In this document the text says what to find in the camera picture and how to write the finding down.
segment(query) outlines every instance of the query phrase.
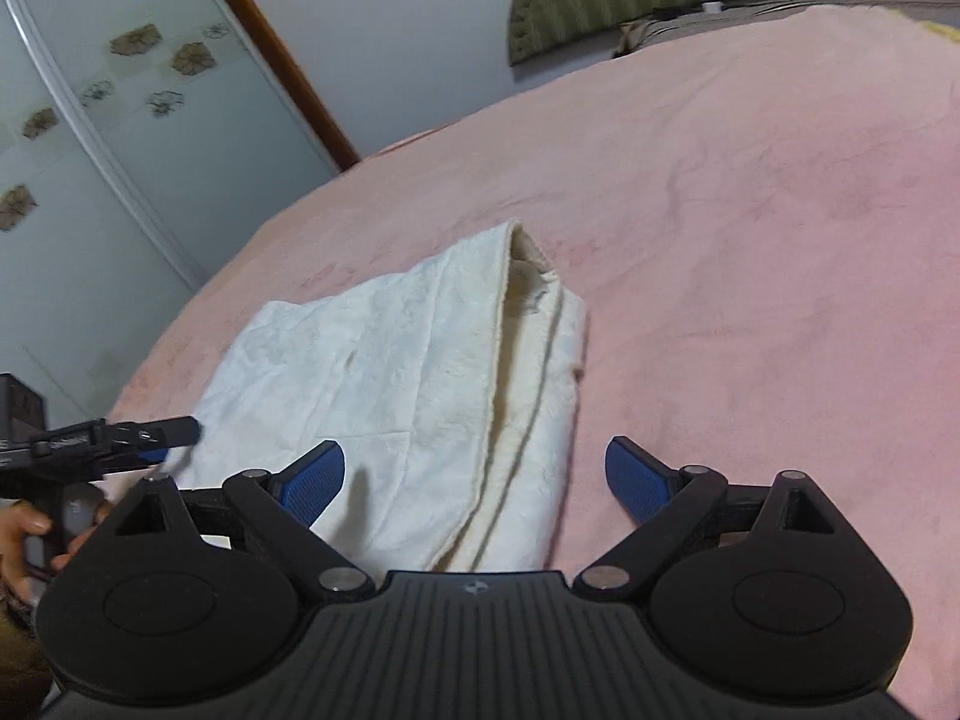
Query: door frame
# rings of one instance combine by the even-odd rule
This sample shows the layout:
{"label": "door frame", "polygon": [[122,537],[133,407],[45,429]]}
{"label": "door frame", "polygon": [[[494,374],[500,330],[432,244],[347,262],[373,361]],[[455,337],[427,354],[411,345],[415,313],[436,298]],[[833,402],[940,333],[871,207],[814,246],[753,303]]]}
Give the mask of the door frame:
{"label": "door frame", "polygon": [[340,170],[347,170],[360,162],[360,154],[353,147],[339,124],[330,116],[304,71],[301,70],[280,36],[270,26],[253,0],[224,0],[233,11],[253,45],[274,72],[277,81],[290,95],[310,128],[317,134],[323,147]]}

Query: ribbed black surface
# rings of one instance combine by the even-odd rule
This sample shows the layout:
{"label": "ribbed black surface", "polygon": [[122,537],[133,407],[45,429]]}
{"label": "ribbed black surface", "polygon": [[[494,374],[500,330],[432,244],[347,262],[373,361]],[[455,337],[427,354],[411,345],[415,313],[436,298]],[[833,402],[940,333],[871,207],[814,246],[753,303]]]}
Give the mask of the ribbed black surface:
{"label": "ribbed black surface", "polygon": [[373,600],[323,610],[280,667],[236,693],[174,709],[109,707],[69,694],[44,717],[907,720],[910,715],[880,694],[817,709],[765,707],[723,695],[656,650],[632,608],[581,600],[557,573],[402,573]]}

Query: folded white garment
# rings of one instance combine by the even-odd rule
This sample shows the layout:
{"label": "folded white garment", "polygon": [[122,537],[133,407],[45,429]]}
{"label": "folded white garment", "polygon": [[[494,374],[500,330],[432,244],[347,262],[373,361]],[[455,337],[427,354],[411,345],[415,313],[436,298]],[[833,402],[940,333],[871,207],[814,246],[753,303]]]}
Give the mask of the folded white garment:
{"label": "folded white garment", "polygon": [[181,488],[325,439],[344,489],[312,530],[374,576],[544,565],[566,482],[584,304],[519,223],[240,333],[172,454]]}

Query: floral pattern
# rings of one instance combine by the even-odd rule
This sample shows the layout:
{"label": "floral pattern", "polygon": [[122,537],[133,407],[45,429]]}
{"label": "floral pattern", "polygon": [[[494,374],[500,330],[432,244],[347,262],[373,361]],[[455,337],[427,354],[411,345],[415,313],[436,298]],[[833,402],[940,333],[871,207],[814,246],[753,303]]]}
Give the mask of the floral pattern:
{"label": "floral pattern", "polygon": [[23,122],[21,132],[24,138],[34,141],[48,129],[56,127],[57,124],[59,124],[59,119],[56,117],[56,111],[53,108],[43,108],[30,114],[30,118]]}
{"label": "floral pattern", "polygon": [[174,54],[170,63],[182,76],[195,76],[217,66],[217,60],[203,43],[186,43]]}
{"label": "floral pattern", "polygon": [[230,25],[227,22],[212,23],[203,30],[203,37],[209,40],[220,40],[227,37],[230,33]]}
{"label": "floral pattern", "polygon": [[0,230],[10,232],[35,207],[37,203],[26,185],[13,187],[0,196]]}
{"label": "floral pattern", "polygon": [[93,103],[99,103],[100,100],[108,98],[114,91],[116,90],[113,88],[113,81],[107,79],[94,81],[80,92],[80,104],[88,108]]}
{"label": "floral pattern", "polygon": [[136,56],[146,53],[163,40],[160,30],[151,23],[138,26],[110,41],[110,53],[120,56]]}
{"label": "floral pattern", "polygon": [[150,105],[150,112],[154,115],[154,118],[162,119],[184,106],[184,96],[179,92],[171,92],[170,90],[155,92],[147,99],[147,104]]}

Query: pink blanket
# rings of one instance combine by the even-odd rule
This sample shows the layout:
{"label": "pink blanket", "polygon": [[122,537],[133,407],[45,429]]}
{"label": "pink blanket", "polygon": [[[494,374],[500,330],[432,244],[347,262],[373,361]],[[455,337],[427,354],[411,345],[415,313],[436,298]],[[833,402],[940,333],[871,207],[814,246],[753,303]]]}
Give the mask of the pink blanket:
{"label": "pink blanket", "polygon": [[521,218],[592,315],[554,565],[572,574],[631,528],[604,482],[613,435],[737,483],[805,469],[913,605],[894,693],[954,720],[957,79],[957,45],[838,8],[565,76],[264,225],[113,416],[188,412],[266,300],[338,293]]}

